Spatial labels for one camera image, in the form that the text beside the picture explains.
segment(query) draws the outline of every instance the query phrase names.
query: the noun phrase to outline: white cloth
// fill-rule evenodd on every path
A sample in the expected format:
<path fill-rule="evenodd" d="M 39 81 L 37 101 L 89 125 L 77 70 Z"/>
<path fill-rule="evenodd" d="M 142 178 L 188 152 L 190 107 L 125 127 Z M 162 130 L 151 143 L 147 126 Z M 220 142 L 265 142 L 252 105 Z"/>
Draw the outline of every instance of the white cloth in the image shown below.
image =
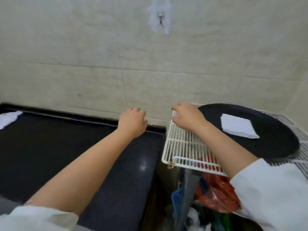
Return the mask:
<path fill-rule="evenodd" d="M 270 166 L 259 159 L 230 183 L 243 212 L 263 230 L 307 230 L 308 181 L 294 164 Z"/>
<path fill-rule="evenodd" d="M 16 121 L 18 116 L 21 114 L 22 114 L 21 111 L 0 114 L 0 130 L 2 130 L 12 122 Z"/>
<path fill-rule="evenodd" d="M 245 118 L 222 114 L 220 117 L 222 130 L 228 134 L 246 137 L 250 139 L 259 139 L 254 130 L 251 121 Z"/>
<path fill-rule="evenodd" d="M 308 181 L 293 164 L 269 166 L 259 159 L 231 179 L 243 211 L 264 231 L 306 230 Z M 51 208 L 17 207 L 0 216 L 1 230 L 71 231 L 78 216 Z"/>

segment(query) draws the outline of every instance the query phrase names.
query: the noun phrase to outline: green object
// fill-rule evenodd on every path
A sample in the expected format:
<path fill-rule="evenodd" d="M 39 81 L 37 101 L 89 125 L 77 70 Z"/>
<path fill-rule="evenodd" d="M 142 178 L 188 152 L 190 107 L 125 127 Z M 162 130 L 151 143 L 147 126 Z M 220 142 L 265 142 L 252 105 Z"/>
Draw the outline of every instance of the green object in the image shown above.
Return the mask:
<path fill-rule="evenodd" d="M 231 224 L 231 214 L 221 213 L 220 221 L 225 231 L 233 231 Z"/>

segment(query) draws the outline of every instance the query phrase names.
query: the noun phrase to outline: wall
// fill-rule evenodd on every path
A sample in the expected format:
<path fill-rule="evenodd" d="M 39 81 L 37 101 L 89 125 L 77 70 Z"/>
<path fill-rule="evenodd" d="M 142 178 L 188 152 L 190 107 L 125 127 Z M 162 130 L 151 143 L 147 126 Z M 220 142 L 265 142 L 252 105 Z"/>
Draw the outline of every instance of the wall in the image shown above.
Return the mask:
<path fill-rule="evenodd" d="M 308 132 L 308 73 L 284 113 Z"/>
<path fill-rule="evenodd" d="M 0 0 L 0 100 L 156 121 L 180 100 L 286 109 L 308 66 L 308 0 L 173 3 L 164 35 L 151 0 Z"/>

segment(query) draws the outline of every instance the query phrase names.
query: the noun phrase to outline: forearm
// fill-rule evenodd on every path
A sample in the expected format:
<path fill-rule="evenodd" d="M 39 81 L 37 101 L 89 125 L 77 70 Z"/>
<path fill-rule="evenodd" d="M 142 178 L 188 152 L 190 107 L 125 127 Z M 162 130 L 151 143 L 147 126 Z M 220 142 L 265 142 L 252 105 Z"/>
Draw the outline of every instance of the forearm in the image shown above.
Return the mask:
<path fill-rule="evenodd" d="M 230 178 L 233 178 L 238 172 L 258 160 L 251 152 L 205 119 L 194 132 L 212 151 Z"/>
<path fill-rule="evenodd" d="M 46 183 L 33 195 L 28 205 L 51 207 L 80 215 L 132 139 L 125 132 L 114 131 Z"/>

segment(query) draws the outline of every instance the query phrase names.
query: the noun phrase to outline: metal leg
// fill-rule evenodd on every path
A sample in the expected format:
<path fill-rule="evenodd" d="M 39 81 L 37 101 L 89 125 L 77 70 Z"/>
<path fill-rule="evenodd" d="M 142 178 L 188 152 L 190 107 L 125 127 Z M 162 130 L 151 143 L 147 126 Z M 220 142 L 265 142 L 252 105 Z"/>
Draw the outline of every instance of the metal leg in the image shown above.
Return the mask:
<path fill-rule="evenodd" d="M 183 231 L 184 223 L 186 222 L 187 214 L 191 203 L 193 202 L 193 197 L 195 195 L 197 183 L 200 181 L 200 176 L 194 175 L 193 171 L 189 171 L 188 177 L 185 178 L 185 195 L 183 199 L 183 204 L 181 208 L 180 217 L 175 224 L 175 231 Z"/>

